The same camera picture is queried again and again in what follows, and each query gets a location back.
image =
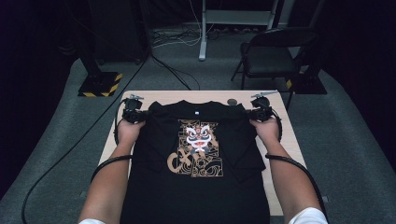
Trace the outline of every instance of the white sleeve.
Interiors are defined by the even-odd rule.
[[[326,217],[324,214],[313,207],[305,208],[299,214],[297,214],[294,218],[291,219],[289,224],[327,224]]]
[[[106,224],[106,223],[103,221],[96,220],[96,219],[87,218],[87,219],[80,221],[78,224]]]

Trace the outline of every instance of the metal stand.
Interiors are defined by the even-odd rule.
[[[88,76],[78,90],[78,96],[111,96],[117,89],[120,82],[121,74],[117,72],[102,72],[95,59],[93,58],[86,39],[81,35],[76,18],[67,0],[64,3],[64,16],[66,17],[73,43],[76,45],[78,56],[84,67],[87,69]]]
[[[202,37],[199,61],[206,59],[206,24],[243,24],[243,25],[266,25],[267,30],[277,27],[279,21],[276,15],[280,15],[284,0],[274,0],[271,11],[236,11],[236,10],[206,10],[206,0],[202,0]]]

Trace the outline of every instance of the cable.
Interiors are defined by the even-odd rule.
[[[164,42],[163,42],[163,43],[160,44],[160,45],[153,46],[154,49],[156,49],[156,48],[158,48],[158,47],[167,46],[167,45],[174,45],[174,44],[185,44],[185,45],[187,45],[187,46],[191,46],[191,47],[192,47],[192,46],[195,46],[196,44],[199,43],[199,41],[202,39],[202,37],[203,37],[203,35],[204,35],[204,32],[205,32],[206,35],[209,34],[209,32],[210,32],[210,30],[213,28],[214,24],[212,24],[211,27],[210,27],[207,31],[203,31],[203,30],[201,29],[200,22],[198,21],[198,17],[197,17],[196,14],[195,14],[195,10],[194,10],[194,8],[193,8],[193,6],[192,6],[191,0],[190,0],[189,2],[190,2],[190,7],[191,7],[192,14],[193,14],[193,16],[194,16],[194,18],[195,18],[196,24],[198,25],[199,37],[196,38],[196,39],[193,39],[193,40],[188,40],[188,41],[185,41],[185,40],[182,39],[182,38],[184,38],[184,37],[186,37],[186,36],[190,36],[189,31],[195,31],[195,30],[192,30],[192,29],[190,29],[190,30],[188,30],[188,31],[185,31],[185,32],[181,33],[180,35],[171,35],[171,36],[166,36],[166,35],[165,35],[166,40],[173,39],[172,37],[176,36],[177,38],[175,38],[175,39],[176,39],[176,40],[179,40],[179,41],[177,41],[177,42],[171,42],[171,43],[164,43]],[[222,6],[222,0],[221,0],[221,2],[220,2],[219,9],[221,9],[221,6]],[[153,44],[156,44],[156,43],[157,43],[157,38],[155,38],[154,41],[153,41]]]
[[[177,72],[180,72],[180,73],[183,73],[183,74],[186,74],[186,75],[190,76],[190,77],[197,83],[197,85],[198,85],[198,91],[201,89],[201,86],[200,86],[198,80],[197,80],[194,76],[192,76],[191,74],[188,74],[188,73],[186,73],[186,72],[179,71],[179,70],[177,70],[177,69],[175,69],[175,68],[169,66],[169,65],[166,64],[165,62],[163,62],[163,61],[159,60],[158,58],[156,58],[152,53],[151,53],[151,57],[152,57],[153,61],[154,61],[156,64],[158,64],[159,66],[163,66],[163,67],[165,67],[166,69],[168,69],[168,70],[180,81],[180,83],[183,84],[183,86],[185,86],[189,91],[191,91],[191,88],[189,87],[189,85],[187,84],[187,82],[183,79],[183,77],[181,77]]]
[[[192,42],[195,40],[189,40],[189,41],[184,41],[183,38],[193,36],[196,37],[195,35],[195,30],[194,29],[188,29],[184,31],[184,28],[182,27],[183,32],[180,34],[176,35],[167,35],[166,32],[157,32],[153,31],[153,37],[152,37],[152,44],[154,48],[158,48],[164,45],[168,44],[179,44],[179,43],[186,43],[186,42]],[[166,43],[168,40],[181,40],[182,42],[172,42],[172,43]]]
[[[107,166],[110,163],[113,163],[115,161],[125,161],[125,160],[131,160],[131,159],[132,159],[132,155],[125,155],[125,156],[110,158],[110,159],[100,163],[100,165],[98,167],[96,167],[95,171],[93,172],[93,175],[91,177],[91,183],[92,183],[93,179],[95,178],[95,176],[97,175],[97,173],[100,170],[102,170],[105,166]]]
[[[279,135],[278,135],[277,140],[280,142],[280,140],[282,140],[282,134],[283,134],[283,126],[282,126],[282,121],[281,121],[282,119],[276,113],[276,111],[274,109],[272,110],[272,114],[274,115],[274,117],[276,119],[277,128],[279,129]]]
[[[120,107],[121,107],[122,103],[125,103],[125,102],[126,102],[126,99],[123,99],[119,103],[119,105],[117,106],[117,109],[116,109],[116,115],[114,116],[114,141],[116,142],[117,145],[119,144],[119,138],[118,138],[118,136],[119,136],[119,129],[118,129],[119,123],[117,122],[117,118],[119,116]]]
[[[321,194],[320,194],[320,190],[319,190],[319,188],[318,188],[318,185],[317,185],[317,183],[315,182],[314,177],[308,172],[308,170],[307,170],[305,167],[303,167],[299,162],[295,161],[295,160],[292,159],[292,158],[282,157],[282,156],[276,156],[276,155],[268,155],[268,154],[265,155],[265,158],[267,158],[268,160],[285,161],[285,162],[288,162],[288,163],[290,163],[290,164],[293,164],[293,165],[297,166],[297,167],[300,168],[302,171],[304,171],[304,173],[308,176],[309,180],[311,181],[312,186],[314,187],[315,193],[317,194],[317,197],[318,197],[318,201],[319,201],[319,204],[320,204],[320,208],[321,208],[321,210],[322,210],[324,216],[326,217],[326,220],[329,222],[329,219],[328,219],[328,217],[327,217],[326,208],[325,208],[325,206],[324,206],[324,202],[323,202],[323,199],[322,199],[322,197],[321,197]]]
[[[26,194],[24,200],[23,200],[23,204],[22,204],[22,209],[21,209],[21,218],[22,218],[22,222],[24,224],[27,223],[26,221],[26,216],[25,216],[25,208],[26,208],[26,204],[28,202],[29,196],[30,194],[33,192],[33,190],[35,189],[35,187],[37,186],[37,184],[50,172],[53,170],[53,168],[55,168],[61,161],[64,160],[64,158],[66,158],[67,155],[69,155],[75,148],[76,146],[82,141],[82,139],[84,139],[84,137],[91,131],[91,129],[96,125],[96,123],[105,115],[105,113],[110,109],[111,106],[114,105],[114,103],[116,103],[116,101],[120,98],[120,96],[123,94],[123,92],[125,91],[125,89],[128,87],[128,85],[131,83],[131,81],[134,79],[134,77],[139,73],[139,71],[142,69],[143,65],[146,63],[146,60],[142,62],[142,64],[140,65],[140,67],[137,69],[137,71],[134,73],[134,75],[131,77],[131,79],[126,83],[125,87],[120,90],[120,93],[117,95],[117,97],[114,99],[113,102],[111,102],[111,104],[105,109],[105,111],[99,116],[98,119],[96,119],[96,121],[88,128],[88,130],[77,140],[77,142],[71,146],[66,153],[64,153],[62,155],[62,157],[57,160],[42,176],[40,176],[37,181],[33,184],[33,186],[29,189],[28,193]]]

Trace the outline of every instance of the yellow black hazard tape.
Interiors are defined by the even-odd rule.
[[[293,83],[291,81],[291,79],[286,79],[286,87],[288,87],[288,90],[290,90],[290,88],[292,87]]]
[[[108,86],[108,90],[106,91],[83,91],[83,92],[79,92],[78,96],[85,96],[85,97],[112,96],[119,87],[121,78],[122,78],[122,74],[117,74],[114,78],[114,81]]]

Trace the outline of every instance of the black chair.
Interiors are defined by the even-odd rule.
[[[241,61],[233,73],[231,81],[237,73],[242,73],[241,90],[245,88],[245,77],[271,78],[283,77],[289,88],[289,109],[291,96],[298,85],[298,75],[306,51],[318,40],[318,34],[310,28],[275,28],[260,32],[249,42],[240,46]],[[300,47],[295,57],[289,48]]]

